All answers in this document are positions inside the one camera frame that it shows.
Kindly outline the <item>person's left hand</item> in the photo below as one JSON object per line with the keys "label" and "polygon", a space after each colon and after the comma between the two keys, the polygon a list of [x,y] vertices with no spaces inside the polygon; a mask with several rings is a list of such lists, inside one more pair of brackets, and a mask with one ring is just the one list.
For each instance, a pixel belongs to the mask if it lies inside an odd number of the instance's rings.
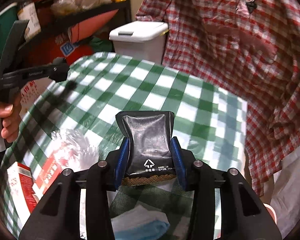
{"label": "person's left hand", "polygon": [[0,134],[7,142],[14,142],[19,134],[19,125],[21,122],[21,94],[14,94],[13,103],[0,102],[0,118],[2,119],[3,128]]}

